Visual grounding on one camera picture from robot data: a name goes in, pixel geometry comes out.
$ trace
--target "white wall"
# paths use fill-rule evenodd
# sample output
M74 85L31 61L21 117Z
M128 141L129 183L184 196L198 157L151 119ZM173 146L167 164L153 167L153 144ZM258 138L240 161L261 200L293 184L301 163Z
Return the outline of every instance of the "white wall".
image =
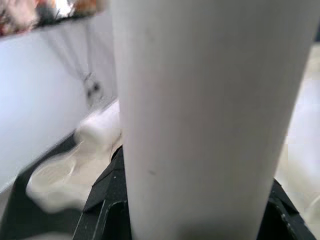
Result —
M117 92L111 16L105 12L89 22L93 70L103 83L104 101L110 102ZM75 56L63 37L70 39L87 73L86 24L82 20L0 39L0 190L88 114L81 81L66 64L77 66Z

